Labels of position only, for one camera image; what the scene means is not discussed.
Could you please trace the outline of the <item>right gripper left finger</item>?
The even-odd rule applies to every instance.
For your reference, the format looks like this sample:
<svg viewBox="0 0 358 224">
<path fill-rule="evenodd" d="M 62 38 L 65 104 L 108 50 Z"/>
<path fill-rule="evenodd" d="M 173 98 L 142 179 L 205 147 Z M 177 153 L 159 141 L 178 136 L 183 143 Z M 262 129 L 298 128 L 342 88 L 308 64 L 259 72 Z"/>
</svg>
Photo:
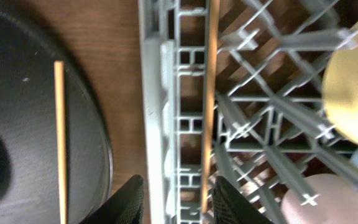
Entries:
<svg viewBox="0 0 358 224">
<path fill-rule="evenodd" d="M 136 174 L 80 224 L 141 224 L 143 216 L 144 179 Z"/>
</svg>

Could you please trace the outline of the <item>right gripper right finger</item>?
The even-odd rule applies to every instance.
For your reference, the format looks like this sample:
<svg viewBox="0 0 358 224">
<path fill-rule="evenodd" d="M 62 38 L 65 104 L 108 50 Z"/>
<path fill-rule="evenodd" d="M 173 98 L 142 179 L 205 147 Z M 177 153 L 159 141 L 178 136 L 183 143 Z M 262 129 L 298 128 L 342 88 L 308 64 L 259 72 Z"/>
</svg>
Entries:
<svg viewBox="0 0 358 224">
<path fill-rule="evenodd" d="M 272 224 L 223 176 L 216 178 L 212 197 L 215 224 Z"/>
</svg>

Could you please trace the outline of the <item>pink cup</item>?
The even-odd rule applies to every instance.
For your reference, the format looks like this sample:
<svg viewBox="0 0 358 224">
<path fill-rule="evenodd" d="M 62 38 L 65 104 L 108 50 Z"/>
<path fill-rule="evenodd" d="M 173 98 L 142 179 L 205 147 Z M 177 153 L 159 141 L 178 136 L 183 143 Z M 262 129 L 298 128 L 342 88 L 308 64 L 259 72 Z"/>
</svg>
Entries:
<svg viewBox="0 0 358 224">
<path fill-rule="evenodd" d="M 315 206 L 299 204 L 294 191 L 282 198 L 281 211 L 288 223 L 297 224 L 358 224 L 358 192 L 333 174 L 316 174 L 306 181 L 319 194 Z"/>
</svg>

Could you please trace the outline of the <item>wooden chopstick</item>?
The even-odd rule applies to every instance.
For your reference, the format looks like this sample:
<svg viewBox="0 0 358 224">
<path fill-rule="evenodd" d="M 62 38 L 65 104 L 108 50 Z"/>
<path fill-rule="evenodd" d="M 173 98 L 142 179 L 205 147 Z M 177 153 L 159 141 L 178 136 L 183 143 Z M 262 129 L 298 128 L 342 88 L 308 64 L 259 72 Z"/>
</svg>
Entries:
<svg viewBox="0 0 358 224">
<path fill-rule="evenodd" d="M 54 62 L 54 77 L 60 223 L 67 224 L 67 141 L 65 127 L 65 71 L 63 61 L 57 60 Z"/>
<path fill-rule="evenodd" d="M 216 61 L 218 50 L 220 0 L 207 2 L 208 13 L 205 34 L 205 74 L 203 78 L 203 133 L 201 143 L 201 214 L 208 212 L 210 158 L 213 146 Z"/>
</svg>

